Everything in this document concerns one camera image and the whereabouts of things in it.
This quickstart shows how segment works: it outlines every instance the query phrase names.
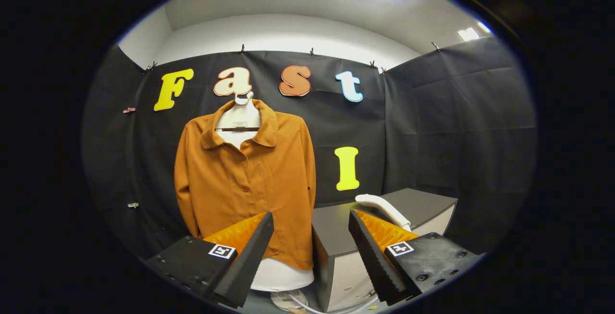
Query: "shirt sleeve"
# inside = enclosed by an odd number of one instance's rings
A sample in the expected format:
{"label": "shirt sleeve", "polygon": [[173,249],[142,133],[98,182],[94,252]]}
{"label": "shirt sleeve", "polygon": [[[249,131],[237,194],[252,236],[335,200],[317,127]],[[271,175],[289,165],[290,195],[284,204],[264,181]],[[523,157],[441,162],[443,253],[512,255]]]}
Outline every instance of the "shirt sleeve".
{"label": "shirt sleeve", "polygon": [[177,194],[177,203],[180,207],[180,212],[182,213],[188,230],[193,237],[199,238],[200,235],[196,224],[196,216],[194,215],[194,209],[190,198],[190,184],[188,183],[187,146],[188,132],[187,127],[185,127],[175,157],[175,192]]}
{"label": "shirt sleeve", "polygon": [[308,126],[303,120],[301,120],[301,143],[303,145],[303,155],[306,166],[307,193],[309,196],[310,208],[314,210],[314,202],[316,202],[316,162],[314,161],[312,138],[310,138]]}

